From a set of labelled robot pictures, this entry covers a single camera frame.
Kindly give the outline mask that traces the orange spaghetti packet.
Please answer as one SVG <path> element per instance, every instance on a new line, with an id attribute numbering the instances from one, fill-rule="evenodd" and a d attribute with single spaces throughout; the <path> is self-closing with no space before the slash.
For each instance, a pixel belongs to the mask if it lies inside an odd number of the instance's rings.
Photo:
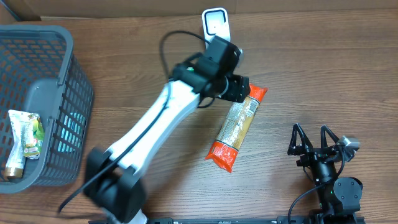
<path id="1" fill-rule="evenodd" d="M 213 160 L 216 165 L 229 173 L 233 171 L 240 147 L 247 135 L 256 111 L 268 91 L 249 84 L 251 92 L 242 103 L 233 103 L 215 137 L 205 160 Z"/>

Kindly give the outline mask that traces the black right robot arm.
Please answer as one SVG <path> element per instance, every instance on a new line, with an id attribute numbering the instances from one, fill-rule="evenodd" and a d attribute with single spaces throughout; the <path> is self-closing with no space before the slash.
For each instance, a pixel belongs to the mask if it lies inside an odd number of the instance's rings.
<path id="1" fill-rule="evenodd" d="M 357 217 L 363 192 L 362 182 L 355 177 L 342 177 L 345 164 L 351 161 L 360 148 L 355 137 L 335 135 L 328 126 L 320 128 L 320 147 L 313 147 L 301 125 L 293 125 L 287 154 L 299 156 L 296 161 L 314 184 L 314 187 L 299 195 L 291 204 L 286 223 L 364 223 Z M 307 216 L 294 217 L 293 208 L 302 198 L 315 192 L 319 209 L 309 211 Z"/>

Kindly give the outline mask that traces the green tea packet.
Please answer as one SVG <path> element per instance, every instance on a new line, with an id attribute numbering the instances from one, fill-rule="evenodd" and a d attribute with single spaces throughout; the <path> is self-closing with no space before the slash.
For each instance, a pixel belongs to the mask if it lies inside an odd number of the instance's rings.
<path id="1" fill-rule="evenodd" d="M 28 159 L 38 159 L 42 150 L 45 132 L 37 113 L 27 115 L 24 135 L 23 155 Z"/>

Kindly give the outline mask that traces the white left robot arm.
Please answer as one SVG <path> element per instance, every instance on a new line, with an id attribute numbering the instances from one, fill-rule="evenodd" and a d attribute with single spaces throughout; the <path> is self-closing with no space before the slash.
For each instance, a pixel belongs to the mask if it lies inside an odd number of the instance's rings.
<path id="1" fill-rule="evenodd" d="M 243 51 L 214 37 L 206 50 L 176 64 L 169 82 L 144 116 L 107 150 L 95 147 L 86 162 L 84 194 L 106 213 L 106 223 L 147 223 L 141 177 L 178 124 L 204 98 L 243 102 L 249 79 L 233 72 Z"/>

